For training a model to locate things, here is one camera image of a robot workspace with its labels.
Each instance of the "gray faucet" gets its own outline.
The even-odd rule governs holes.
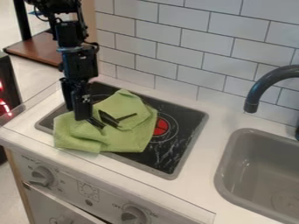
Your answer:
[[[275,83],[290,78],[299,78],[299,65],[280,67],[265,74],[250,89],[245,101],[244,110],[247,113],[254,114],[259,107],[261,96],[266,90]],[[296,139],[299,141],[299,128],[296,130]]]

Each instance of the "gray sink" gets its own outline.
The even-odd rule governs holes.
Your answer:
[[[234,132],[214,179],[231,203],[283,223],[299,223],[299,143],[257,129]]]

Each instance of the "subway tile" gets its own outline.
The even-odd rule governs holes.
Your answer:
[[[235,58],[257,61],[279,67],[289,65],[293,52],[292,48],[244,39],[236,39],[233,48],[233,56]]]
[[[198,92],[197,86],[159,76],[156,77],[156,89],[193,100],[196,100]]]
[[[177,76],[177,65],[141,56],[136,56],[136,69],[171,79],[176,79]]]
[[[209,15],[210,13],[207,11],[160,5],[159,23],[206,31]]]
[[[220,74],[227,74],[239,78],[253,80],[257,64],[242,59],[232,59],[215,54],[206,53],[203,68]]]
[[[180,28],[136,21],[136,29],[136,36],[138,38],[155,40],[175,46],[179,44]]]
[[[212,13],[209,32],[264,41],[268,24],[268,21],[256,18]]]
[[[105,74],[111,77],[116,77],[116,66],[99,61],[99,69],[100,69],[100,74]]]
[[[101,47],[100,60],[131,68],[134,68],[135,64],[134,54],[128,52],[120,52],[106,47]]]
[[[185,7],[205,10],[219,11],[230,14],[239,14],[242,0],[186,0]]]
[[[109,31],[97,31],[100,46],[115,48],[115,34]]]
[[[299,109],[299,92],[289,89],[283,89],[277,105],[291,109]]]
[[[218,106],[232,109],[233,111],[242,112],[245,97],[200,87],[198,91],[198,101],[211,102]]]
[[[257,81],[262,76],[275,70],[276,68],[277,68],[277,66],[267,66],[267,65],[259,64],[255,80]],[[282,80],[282,81],[277,82],[275,84],[275,86],[280,87],[280,88],[290,88],[290,89],[299,91],[299,79],[294,78],[294,79]]]
[[[226,78],[225,92],[233,95],[247,96],[253,81],[241,80],[234,77]],[[264,102],[276,103],[281,89],[278,87],[270,87],[261,97]]]
[[[298,8],[296,0],[244,0],[241,15],[299,24]]]
[[[160,3],[160,4],[173,4],[178,6],[184,5],[184,0],[147,0],[148,2]]]
[[[189,67],[200,68],[203,53],[173,45],[158,44],[157,58]]]
[[[232,51],[233,38],[201,31],[183,30],[182,46],[228,56]]]
[[[115,0],[115,15],[156,22],[157,12],[157,3],[137,0]]]
[[[259,64],[254,80],[259,80],[265,74],[275,70],[278,66],[268,66]]]
[[[156,56],[156,43],[140,38],[131,38],[116,34],[116,48],[125,52],[141,54],[144,56]]]
[[[299,25],[272,22],[267,42],[283,46],[299,47]]]
[[[126,67],[117,67],[117,78],[123,81],[128,81],[141,85],[147,88],[154,88],[155,75],[150,73],[142,73]]]
[[[131,18],[117,17],[113,15],[96,13],[96,24],[98,29],[109,32],[119,32],[134,36],[135,21]]]
[[[299,65],[299,50],[296,49],[294,58],[292,60],[292,65]]]
[[[222,90],[225,82],[225,75],[209,73],[186,66],[179,66],[177,79],[201,87]]]
[[[254,115],[274,122],[296,126],[299,111],[283,108],[266,102],[260,102],[259,109]]]
[[[113,13],[113,0],[96,0],[95,10],[106,13]]]

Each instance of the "green cloth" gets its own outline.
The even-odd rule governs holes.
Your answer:
[[[94,118],[101,121],[99,109],[116,119],[137,115],[121,121],[117,129],[108,124],[98,129],[87,121],[77,122],[73,112],[60,115],[54,119],[55,147],[94,153],[144,151],[156,126],[155,109],[124,89],[94,104]]]

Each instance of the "burner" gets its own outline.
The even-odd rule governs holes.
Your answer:
[[[92,85],[94,103],[113,95],[118,88],[95,82]],[[143,102],[158,111],[153,137],[141,153],[102,153],[138,169],[165,179],[174,179],[184,164],[193,143],[203,127],[206,115],[166,101],[139,95]],[[38,122],[36,127],[52,134],[53,119],[66,112],[62,105]]]

